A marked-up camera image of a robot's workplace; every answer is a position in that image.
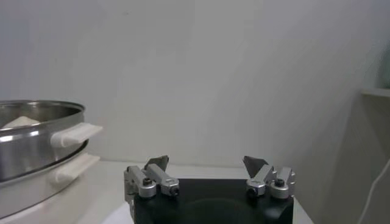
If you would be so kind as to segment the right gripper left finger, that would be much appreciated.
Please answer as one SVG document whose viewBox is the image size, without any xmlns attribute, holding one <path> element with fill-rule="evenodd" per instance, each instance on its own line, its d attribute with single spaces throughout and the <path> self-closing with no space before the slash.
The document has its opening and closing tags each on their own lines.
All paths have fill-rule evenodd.
<svg viewBox="0 0 390 224">
<path fill-rule="evenodd" d="M 156 196 L 158 187 L 163 195 L 177 197 L 180 194 L 180 184 L 177 178 L 166 173 L 169 156 L 163 155 L 151 158 L 141 169 L 138 166 L 128 166 L 124 171 L 124 195 L 130 197 L 152 198 Z"/>
</svg>

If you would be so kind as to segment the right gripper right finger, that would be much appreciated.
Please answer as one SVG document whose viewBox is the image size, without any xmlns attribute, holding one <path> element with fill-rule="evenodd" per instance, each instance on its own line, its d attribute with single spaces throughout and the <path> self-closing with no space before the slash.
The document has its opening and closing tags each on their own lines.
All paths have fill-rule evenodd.
<svg viewBox="0 0 390 224">
<path fill-rule="evenodd" d="M 258 198 L 266 193 L 284 200 L 294 195 L 296 174 L 290 167 L 274 167 L 264 159 L 244 156 L 243 163 L 249 174 L 246 193 L 250 198 Z"/>
</svg>

